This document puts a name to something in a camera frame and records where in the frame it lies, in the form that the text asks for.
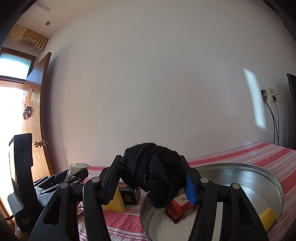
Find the white wall power socket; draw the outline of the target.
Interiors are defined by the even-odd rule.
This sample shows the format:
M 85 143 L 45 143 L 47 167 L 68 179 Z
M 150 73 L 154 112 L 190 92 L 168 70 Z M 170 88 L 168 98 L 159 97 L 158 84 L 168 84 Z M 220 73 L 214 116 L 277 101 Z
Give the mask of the white wall power socket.
M 276 102 L 276 96 L 278 94 L 274 91 L 273 88 L 269 88 L 269 89 L 262 89 L 261 95 L 264 101 Z

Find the black monitor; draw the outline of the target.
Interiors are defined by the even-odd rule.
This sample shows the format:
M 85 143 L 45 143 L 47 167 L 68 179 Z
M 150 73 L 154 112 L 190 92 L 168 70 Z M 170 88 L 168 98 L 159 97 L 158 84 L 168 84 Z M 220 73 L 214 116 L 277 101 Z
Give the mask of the black monitor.
M 295 150 L 295 75 L 287 73 L 287 81 L 290 90 L 290 104 L 287 107 L 289 114 L 289 145 Z

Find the yellow curtain valance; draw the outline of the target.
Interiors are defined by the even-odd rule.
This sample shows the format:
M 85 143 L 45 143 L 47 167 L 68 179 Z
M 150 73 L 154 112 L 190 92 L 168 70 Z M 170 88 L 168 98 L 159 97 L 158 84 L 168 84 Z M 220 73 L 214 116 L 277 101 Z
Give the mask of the yellow curtain valance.
M 14 42 L 28 42 L 39 51 L 44 52 L 49 38 L 24 26 L 15 24 L 9 32 L 9 37 Z

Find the white snack packet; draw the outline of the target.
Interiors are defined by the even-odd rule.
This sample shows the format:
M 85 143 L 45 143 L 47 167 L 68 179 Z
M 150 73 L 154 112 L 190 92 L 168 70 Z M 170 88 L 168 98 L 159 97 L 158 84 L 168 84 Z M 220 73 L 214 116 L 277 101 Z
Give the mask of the white snack packet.
M 75 164 L 71 164 L 66 177 L 65 177 L 65 181 L 67 181 L 70 177 L 74 176 L 76 173 L 78 173 L 79 171 L 81 171 L 82 169 L 88 169 L 89 164 L 86 163 L 75 163 Z

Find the black gold gift box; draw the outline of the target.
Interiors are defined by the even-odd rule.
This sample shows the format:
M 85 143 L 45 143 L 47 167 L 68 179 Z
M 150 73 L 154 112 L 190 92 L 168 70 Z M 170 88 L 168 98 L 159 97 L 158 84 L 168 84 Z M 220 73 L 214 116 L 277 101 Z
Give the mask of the black gold gift box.
M 140 188 L 130 189 L 129 187 L 120 187 L 119 191 L 123 199 L 124 204 L 127 205 L 137 205 L 140 199 Z

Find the door hanging ornament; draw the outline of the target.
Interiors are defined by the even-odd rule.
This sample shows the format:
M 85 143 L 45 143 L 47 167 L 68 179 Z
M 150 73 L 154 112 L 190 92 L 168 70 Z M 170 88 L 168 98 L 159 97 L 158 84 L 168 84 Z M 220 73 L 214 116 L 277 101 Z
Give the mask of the door hanging ornament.
M 26 97 L 25 97 L 24 111 L 23 111 L 23 119 L 24 120 L 29 119 L 33 113 L 32 93 L 33 93 L 33 90 L 30 88 L 30 90 L 27 92 Z

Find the blue round metal tin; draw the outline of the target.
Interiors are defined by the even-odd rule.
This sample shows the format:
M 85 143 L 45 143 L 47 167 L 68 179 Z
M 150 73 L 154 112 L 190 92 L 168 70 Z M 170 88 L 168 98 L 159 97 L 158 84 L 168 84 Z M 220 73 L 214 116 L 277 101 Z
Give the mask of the blue round metal tin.
M 145 197 L 140 221 L 148 240 L 268 240 L 260 213 L 271 209 L 276 219 L 283 209 L 279 179 L 251 164 L 220 163 L 199 166 L 202 200 L 177 222 L 165 209 Z

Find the green yellow sponge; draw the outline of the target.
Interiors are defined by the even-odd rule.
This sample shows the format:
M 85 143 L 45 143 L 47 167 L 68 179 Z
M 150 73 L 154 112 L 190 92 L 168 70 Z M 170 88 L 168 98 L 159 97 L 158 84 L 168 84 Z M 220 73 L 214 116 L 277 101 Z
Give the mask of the green yellow sponge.
M 123 202 L 119 187 L 117 187 L 114 198 L 109 202 L 109 204 L 102 205 L 102 207 L 112 212 L 125 212 L 125 203 Z

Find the plain yellow sponge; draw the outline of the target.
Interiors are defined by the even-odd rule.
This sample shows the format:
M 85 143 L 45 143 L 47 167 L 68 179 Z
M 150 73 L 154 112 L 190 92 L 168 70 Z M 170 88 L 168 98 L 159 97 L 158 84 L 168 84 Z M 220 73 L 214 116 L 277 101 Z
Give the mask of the plain yellow sponge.
M 269 232 L 276 222 L 275 213 L 271 208 L 266 209 L 259 214 L 259 218 L 266 232 Z

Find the black yarn ball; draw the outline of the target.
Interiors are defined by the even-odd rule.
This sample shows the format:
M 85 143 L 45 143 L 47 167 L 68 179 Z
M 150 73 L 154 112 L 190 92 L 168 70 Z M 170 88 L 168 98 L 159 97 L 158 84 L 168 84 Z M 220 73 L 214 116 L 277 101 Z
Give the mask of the black yarn ball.
M 154 143 L 143 143 L 125 150 L 121 178 L 132 189 L 148 193 L 155 208 L 168 206 L 187 184 L 180 155 Z

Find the red white striped tablecloth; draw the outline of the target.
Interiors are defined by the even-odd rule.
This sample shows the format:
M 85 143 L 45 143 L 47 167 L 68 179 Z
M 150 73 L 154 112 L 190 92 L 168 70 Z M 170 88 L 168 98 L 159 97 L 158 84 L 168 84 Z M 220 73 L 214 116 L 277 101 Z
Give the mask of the red white striped tablecloth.
M 218 154 L 190 160 L 190 167 L 219 185 L 238 183 L 257 213 L 271 208 L 277 221 L 268 232 L 269 240 L 295 240 L 295 150 L 255 142 Z M 142 191 L 137 205 L 125 212 L 103 210 L 111 240 L 153 240 L 148 227 L 159 224 L 159 215 L 169 221 L 164 209 L 151 206 Z

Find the wooden door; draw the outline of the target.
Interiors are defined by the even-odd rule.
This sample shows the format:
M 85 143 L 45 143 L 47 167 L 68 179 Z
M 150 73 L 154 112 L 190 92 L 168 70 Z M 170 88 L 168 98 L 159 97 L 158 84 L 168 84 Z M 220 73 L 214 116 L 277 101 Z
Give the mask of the wooden door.
M 44 123 L 44 101 L 47 72 L 51 55 L 52 53 L 48 52 L 43 57 L 43 59 L 31 71 L 23 84 L 23 110 L 26 94 L 30 90 L 30 88 L 33 90 L 33 113 L 29 119 L 23 119 L 23 133 L 32 134 L 33 166 L 31 170 L 34 181 L 37 181 L 46 176 L 49 177 L 54 173 L 49 159 L 48 146 L 38 148 L 34 147 L 35 141 L 47 140 L 45 135 Z

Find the red snack packet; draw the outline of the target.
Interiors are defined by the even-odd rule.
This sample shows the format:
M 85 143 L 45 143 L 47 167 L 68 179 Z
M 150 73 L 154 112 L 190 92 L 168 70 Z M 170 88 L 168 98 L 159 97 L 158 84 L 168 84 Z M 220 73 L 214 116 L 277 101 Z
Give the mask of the red snack packet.
M 181 193 L 173 198 L 165 211 L 173 222 L 179 222 L 194 209 L 194 205 L 187 199 L 185 193 Z

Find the brass door knob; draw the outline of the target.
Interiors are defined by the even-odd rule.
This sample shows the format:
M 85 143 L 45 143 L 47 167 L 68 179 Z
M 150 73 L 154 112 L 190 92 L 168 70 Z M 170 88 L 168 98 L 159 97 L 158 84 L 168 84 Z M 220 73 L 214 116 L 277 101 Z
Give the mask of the brass door knob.
M 34 147 L 38 148 L 38 147 L 46 147 L 49 145 L 49 141 L 48 140 L 38 140 L 34 142 Z

